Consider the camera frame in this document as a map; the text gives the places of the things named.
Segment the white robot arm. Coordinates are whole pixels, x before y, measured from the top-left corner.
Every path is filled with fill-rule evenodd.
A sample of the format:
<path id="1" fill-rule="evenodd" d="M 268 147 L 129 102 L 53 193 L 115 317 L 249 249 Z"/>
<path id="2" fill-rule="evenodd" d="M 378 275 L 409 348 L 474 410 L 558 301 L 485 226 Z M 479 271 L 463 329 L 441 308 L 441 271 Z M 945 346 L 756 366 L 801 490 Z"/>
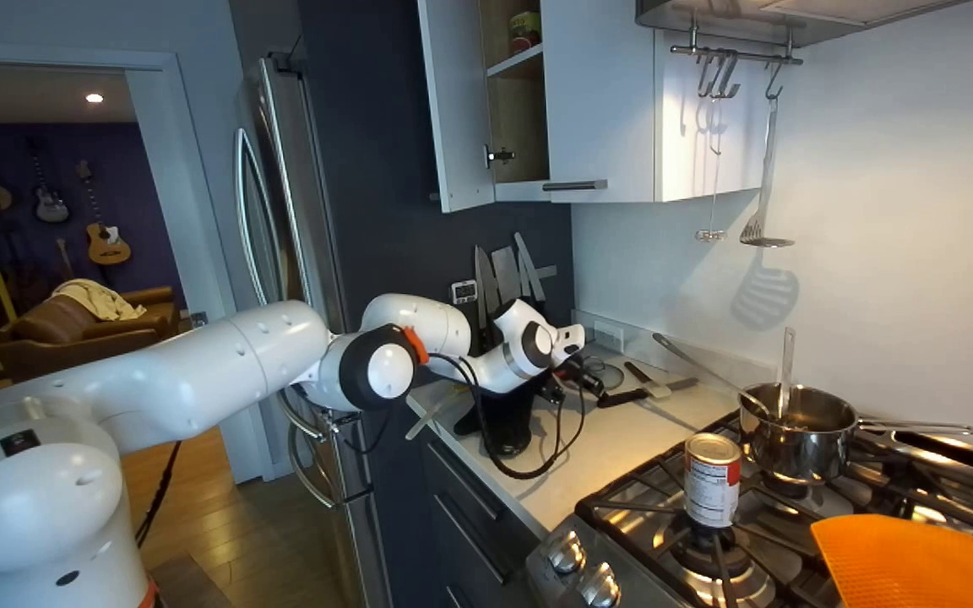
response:
<path id="1" fill-rule="evenodd" d="M 123 459 L 194 439 L 241 410 L 302 389 L 331 413 L 405 398 L 422 368 L 506 397 L 583 348 L 509 301 L 497 346 L 474 348 L 463 310 L 378 293 L 337 334 L 302 303 L 262 303 L 169 342 L 0 389 L 0 608 L 152 608 Z"/>

